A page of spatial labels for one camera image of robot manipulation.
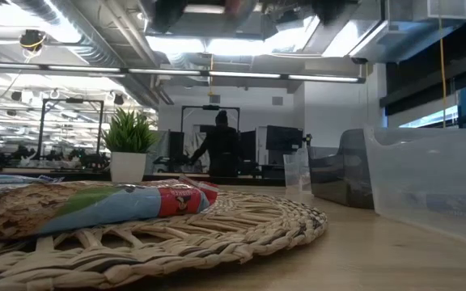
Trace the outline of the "blue red green granola bar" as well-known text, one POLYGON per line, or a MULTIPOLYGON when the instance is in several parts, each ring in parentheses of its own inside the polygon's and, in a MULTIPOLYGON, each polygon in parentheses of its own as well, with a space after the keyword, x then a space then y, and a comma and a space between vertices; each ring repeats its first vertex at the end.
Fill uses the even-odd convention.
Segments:
POLYGON ((0 240, 200 213, 217 196, 216 185, 186 176, 141 183, 0 185, 0 240))

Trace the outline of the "long white light bar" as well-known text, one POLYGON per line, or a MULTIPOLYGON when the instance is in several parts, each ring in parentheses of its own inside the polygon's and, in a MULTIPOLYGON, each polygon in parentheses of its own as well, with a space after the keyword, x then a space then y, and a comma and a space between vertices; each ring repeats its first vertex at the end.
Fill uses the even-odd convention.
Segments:
POLYGON ((224 70, 175 70, 157 68, 129 68, 129 67, 104 67, 87 65, 51 65, 0 62, 0 71, 13 72, 45 72, 46 74, 85 74, 91 77, 124 78, 126 75, 166 75, 181 77, 206 77, 206 78, 254 78, 283 81, 303 82, 335 82, 335 83, 364 83, 363 77, 348 77, 338 75, 321 74, 275 74, 256 72, 236 72, 224 70))

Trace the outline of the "green plant in white pot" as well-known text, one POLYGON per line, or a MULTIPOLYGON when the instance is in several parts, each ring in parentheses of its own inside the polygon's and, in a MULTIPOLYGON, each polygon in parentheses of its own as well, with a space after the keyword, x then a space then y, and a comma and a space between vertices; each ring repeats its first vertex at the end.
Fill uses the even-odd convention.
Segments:
POLYGON ((149 120, 140 112, 118 108, 111 118, 109 129, 102 132, 102 139, 111 152, 109 166, 112 182, 141 182, 147 154, 157 142, 149 120))

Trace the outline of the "black computer monitor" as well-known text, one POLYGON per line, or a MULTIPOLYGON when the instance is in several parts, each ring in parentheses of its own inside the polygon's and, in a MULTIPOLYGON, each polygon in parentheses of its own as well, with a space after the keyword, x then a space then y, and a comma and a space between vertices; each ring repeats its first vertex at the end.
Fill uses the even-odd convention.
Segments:
POLYGON ((244 161, 256 161, 256 130, 242 132, 240 134, 240 147, 244 161))
POLYGON ((303 131, 297 128, 268 125, 265 145, 267 150, 296 151, 303 145, 303 131))
POLYGON ((184 133, 170 131, 168 139, 168 157, 179 161, 184 156, 184 133))

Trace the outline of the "clear plastic bin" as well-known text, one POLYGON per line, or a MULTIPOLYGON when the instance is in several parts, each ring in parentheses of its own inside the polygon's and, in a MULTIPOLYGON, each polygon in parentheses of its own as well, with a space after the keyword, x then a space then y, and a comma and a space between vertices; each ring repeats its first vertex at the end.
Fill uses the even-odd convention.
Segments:
POLYGON ((405 193, 466 195, 466 129, 364 128, 375 211, 466 242, 466 218, 414 209, 405 193))
POLYGON ((306 148, 284 154, 286 191, 291 194, 311 194, 311 177, 306 148))

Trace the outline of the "dark grey plastic bin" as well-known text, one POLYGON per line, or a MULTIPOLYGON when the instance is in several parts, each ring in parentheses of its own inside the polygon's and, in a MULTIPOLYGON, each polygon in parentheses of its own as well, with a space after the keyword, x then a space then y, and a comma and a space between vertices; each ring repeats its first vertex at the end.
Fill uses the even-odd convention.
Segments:
POLYGON ((311 194, 359 209, 373 209, 371 177, 362 129, 341 135, 337 148, 307 148, 311 194))

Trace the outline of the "round woven wicker placemat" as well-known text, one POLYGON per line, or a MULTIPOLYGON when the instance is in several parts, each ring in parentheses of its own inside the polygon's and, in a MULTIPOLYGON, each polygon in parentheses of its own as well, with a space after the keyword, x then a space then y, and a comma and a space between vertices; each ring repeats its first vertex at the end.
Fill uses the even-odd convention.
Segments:
POLYGON ((276 196, 223 191, 203 213, 0 242, 0 291, 110 289, 307 245, 327 215, 276 196))

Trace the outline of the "black aluminium table frame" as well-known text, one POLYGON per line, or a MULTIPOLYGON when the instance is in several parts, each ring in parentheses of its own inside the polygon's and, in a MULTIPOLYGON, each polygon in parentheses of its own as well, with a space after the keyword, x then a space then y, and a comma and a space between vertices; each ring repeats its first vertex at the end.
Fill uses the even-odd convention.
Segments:
MULTIPOLYGON (((38 177, 45 175, 52 178, 63 177, 65 181, 92 180, 92 181, 110 181, 111 174, 108 171, 89 171, 89 170, 60 170, 46 168, 0 168, 1 175, 23 175, 38 177)), ((240 185, 240 186, 270 186, 284 187, 284 179, 262 179, 253 178, 252 176, 231 177, 210 177, 206 174, 185 174, 186 177, 197 180, 214 183, 217 185, 240 185)))

